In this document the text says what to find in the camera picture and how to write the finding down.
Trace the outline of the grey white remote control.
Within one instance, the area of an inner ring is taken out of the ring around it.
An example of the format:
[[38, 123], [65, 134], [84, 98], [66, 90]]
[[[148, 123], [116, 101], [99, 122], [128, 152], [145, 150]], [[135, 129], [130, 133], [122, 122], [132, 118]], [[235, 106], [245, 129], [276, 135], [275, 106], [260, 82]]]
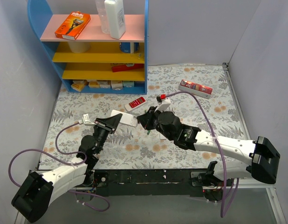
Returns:
[[117, 111], [117, 110], [112, 110], [110, 116], [116, 116], [118, 114], [121, 114], [122, 117], [120, 119], [120, 124], [122, 125], [128, 125], [131, 127], [136, 127], [138, 122], [137, 122], [137, 118], [136, 116], [129, 114], [129, 113], [125, 113], [125, 112], [121, 112], [121, 111]]

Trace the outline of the white battery cover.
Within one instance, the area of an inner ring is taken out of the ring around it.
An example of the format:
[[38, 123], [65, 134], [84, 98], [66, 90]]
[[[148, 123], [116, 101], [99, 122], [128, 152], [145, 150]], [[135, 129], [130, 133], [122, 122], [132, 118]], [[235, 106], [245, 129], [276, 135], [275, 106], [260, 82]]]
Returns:
[[161, 140], [166, 140], [166, 137], [164, 135], [162, 135], [162, 134], [159, 134], [159, 137], [160, 137]]

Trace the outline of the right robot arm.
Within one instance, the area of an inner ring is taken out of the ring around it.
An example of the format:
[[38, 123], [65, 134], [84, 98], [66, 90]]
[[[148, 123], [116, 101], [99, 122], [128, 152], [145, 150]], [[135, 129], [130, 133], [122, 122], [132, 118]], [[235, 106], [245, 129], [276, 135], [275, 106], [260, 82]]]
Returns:
[[259, 136], [257, 140], [238, 140], [223, 136], [213, 137], [211, 133], [198, 127], [181, 123], [173, 112], [155, 111], [137, 116], [138, 123], [147, 131], [156, 130], [174, 145], [184, 150], [223, 154], [234, 161], [209, 165], [206, 181], [210, 185], [219, 184], [224, 179], [252, 177], [265, 184], [275, 184], [280, 153], [270, 140]]

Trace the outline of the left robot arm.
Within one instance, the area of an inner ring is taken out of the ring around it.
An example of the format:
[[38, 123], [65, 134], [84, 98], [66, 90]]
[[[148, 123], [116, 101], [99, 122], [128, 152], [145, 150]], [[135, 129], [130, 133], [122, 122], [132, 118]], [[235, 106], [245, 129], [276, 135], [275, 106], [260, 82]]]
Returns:
[[30, 173], [11, 201], [29, 222], [39, 220], [49, 205], [58, 197], [75, 186], [90, 186], [94, 181], [93, 168], [98, 162], [97, 155], [103, 150], [107, 137], [113, 134], [122, 118], [119, 113], [109, 118], [97, 118], [91, 122], [88, 114], [84, 114], [78, 124], [92, 126], [94, 133], [82, 138], [76, 155], [70, 162], [62, 162], [62, 166], [39, 174]]

